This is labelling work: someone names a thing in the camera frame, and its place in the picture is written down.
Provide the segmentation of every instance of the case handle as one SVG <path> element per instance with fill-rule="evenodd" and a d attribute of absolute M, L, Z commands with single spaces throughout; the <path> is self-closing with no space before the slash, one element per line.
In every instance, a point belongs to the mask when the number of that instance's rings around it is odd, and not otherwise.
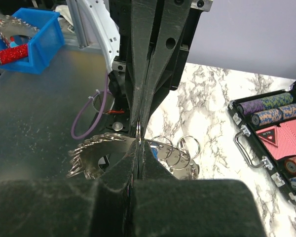
<path fill-rule="evenodd" d="M 239 142 L 239 138 L 241 136 L 244 136 L 244 135 L 249 137 L 251 135 L 251 132 L 248 130 L 248 128 L 245 125 L 242 125 L 241 129 L 240 129 L 240 132 L 238 132 L 235 135 L 234 141 L 235 141 L 236 146 L 238 147 L 239 151 L 241 152 L 242 156 L 244 157 L 246 163 L 252 169 L 259 169 L 259 168 L 264 167 L 266 165 L 265 160 L 262 160 L 259 164 L 253 164 L 252 163 L 252 160 L 250 159 L 248 152 L 246 151 L 244 146 Z"/>

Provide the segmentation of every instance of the metal table surface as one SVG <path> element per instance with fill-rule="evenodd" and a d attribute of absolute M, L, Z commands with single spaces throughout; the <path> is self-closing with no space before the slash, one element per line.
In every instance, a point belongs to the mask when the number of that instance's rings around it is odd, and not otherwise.
<path fill-rule="evenodd" d="M 103 89 L 105 61 L 96 53 L 64 46 L 41 75 L 4 72 L 0 76 L 0 181 L 64 179 L 72 122 L 96 89 Z M 88 129 L 90 108 L 76 128 Z"/>

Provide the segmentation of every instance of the metal latch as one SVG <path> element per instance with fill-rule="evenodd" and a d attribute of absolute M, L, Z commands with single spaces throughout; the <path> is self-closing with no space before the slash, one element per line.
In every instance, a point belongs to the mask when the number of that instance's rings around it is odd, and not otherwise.
<path fill-rule="evenodd" d="M 295 81 L 290 85 L 290 87 L 288 87 L 287 89 L 285 89 L 285 91 L 286 92 L 291 91 L 293 89 L 294 85 L 295 85 Z"/>
<path fill-rule="evenodd" d="M 296 202 L 296 195 L 294 195 L 293 193 L 289 193 L 288 194 L 291 198 L 291 200 L 294 200 Z"/>
<path fill-rule="evenodd" d="M 234 116 L 232 116 L 232 119 L 235 121 L 236 125 L 239 125 L 241 123 L 241 118 L 238 116 L 238 113 L 235 113 Z"/>
<path fill-rule="evenodd" d="M 232 110 L 233 109 L 233 100 L 231 100 L 230 102 L 229 102 L 229 108 Z"/>
<path fill-rule="evenodd" d="M 242 125 L 240 130 L 242 131 L 243 135 L 246 135 L 247 137 L 250 137 L 251 132 L 248 129 L 248 127 L 246 125 Z"/>
<path fill-rule="evenodd" d="M 275 174 L 272 174 L 271 178 L 273 179 L 277 187 L 281 187 L 285 184 L 285 181 L 281 178 L 278 172 L 276 172 Z"/>
<path fill-rule="evenodd" d="M 271 163 L 271 161 L 269 160 L 268 157 L 266 156 L 262 156 L 262 162 L 264 162 L 264 167 L 267 168 L 268 170 L 272 170 L 273 169 L 273 164 Z"/>

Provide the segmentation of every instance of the red glitter cylinder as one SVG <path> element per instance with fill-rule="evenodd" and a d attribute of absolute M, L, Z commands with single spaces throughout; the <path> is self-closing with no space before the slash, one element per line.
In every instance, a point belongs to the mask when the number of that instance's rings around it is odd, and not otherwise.
<path fill-rule="evenodd" d="M 0 66 L 13 63 L 19 59 L 29 56 L 28 45 L 23 44 L 13 48 L 7 48 L 0 51 Z"/>

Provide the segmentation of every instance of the black screw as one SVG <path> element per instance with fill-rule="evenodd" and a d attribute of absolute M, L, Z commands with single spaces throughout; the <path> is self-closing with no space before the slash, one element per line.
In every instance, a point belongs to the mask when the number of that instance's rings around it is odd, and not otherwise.
<path fill-rule="evenodd" d="M 197 6 L 198 7 L 203 7 L 204 6 L 204 1 L 203 0 L 199 0 L 198 2 L 197 2 Z"/>
<path fill-rule="evenodd" d="M 184 0 L 174 0 L 174 3 L 179 6 L 182 5 L 183 2 L 184 2 Z"/>

